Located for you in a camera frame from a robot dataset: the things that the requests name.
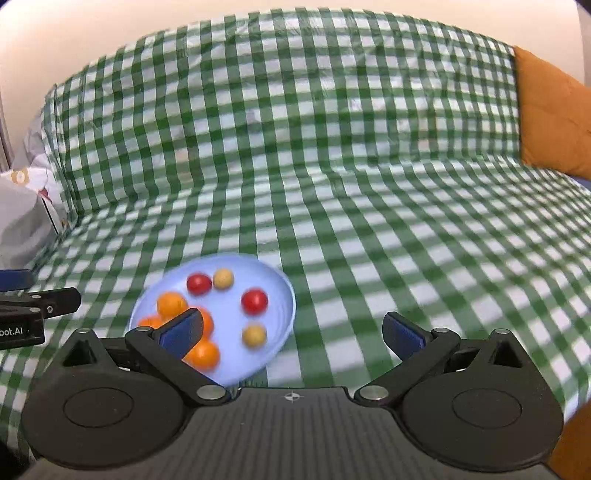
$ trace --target screw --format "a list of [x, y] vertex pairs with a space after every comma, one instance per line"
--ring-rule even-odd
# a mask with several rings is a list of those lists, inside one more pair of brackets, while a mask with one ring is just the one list
[[204, 400], [219, 400], [226, 394], [226, 389], [219, 385], [204, 385], [197, 390], [197, 396]]
[[359, 395], [366, 400], [378, 401], [383, 400], [388, 396], [388, 390], [381, 385], [366, 385], [359, 390]]

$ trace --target green checkered tablecloth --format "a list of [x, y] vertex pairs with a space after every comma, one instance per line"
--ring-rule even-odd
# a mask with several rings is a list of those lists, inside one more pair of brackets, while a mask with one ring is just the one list
[[438, 23], [272, 11], [149, 35], [47, 96], [70, 227], [36, 289], [77, 287], [43, 346], [4, 352], [0, 434], [78, 327], [120, 336], [170, 268], [281, 268], [294, 332], [245, 384], [355, 388], [397, 360], [384, 313], [512, 329], [566, 416], [587, 397], [591, 193], [519, 162], [512, 50]]

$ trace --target white wall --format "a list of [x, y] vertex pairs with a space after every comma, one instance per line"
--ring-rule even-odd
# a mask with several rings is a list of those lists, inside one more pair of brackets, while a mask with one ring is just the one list
[[453, 24], [518, 44], [584, 80], [574, 0], [9, 0], [0, 9], [0, 100], [12, 145], [54, 83], [122, 44], [198, 20], [296, 5]]

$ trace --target orange cushion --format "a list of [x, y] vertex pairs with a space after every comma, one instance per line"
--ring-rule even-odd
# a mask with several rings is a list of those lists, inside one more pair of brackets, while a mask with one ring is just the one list
[[591, 180], [591, 89], [529, 51], [514, 50], [523, 162]]

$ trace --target blue plate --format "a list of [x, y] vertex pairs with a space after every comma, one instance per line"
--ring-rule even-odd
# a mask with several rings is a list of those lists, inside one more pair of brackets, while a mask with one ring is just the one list
[[[234, 273], [234, 285], [228, 290], [212, 288], [199, 296], [187, 291], [189, 275], [205, 273], [211, 278], [218, 268], [228, 268]], [[250, 316], [242, 310], [241, 297], [255, 287], [266, 292], [269, 306], [263, 314]], [[293, 329], [296, 295], [289, 279], [283, 272], [251, 255], [209, 255], [171, 270], [148, 288], [135, 304], [129, 329], [137, 327], [142, 318], [156, 314], [156, 301], [165, 291], [177, 291], [189, 306], [203, 306], [211, 313], [214, 324], [211, 340], [219, 347], [220, 362], [215, 369], [204, 374], [224, 387], [237, 384], [269, 363]], [[253, 320], [267, 329], [267, 342], [258, 350], [250, 350], [242, 343], [242, 329]]]

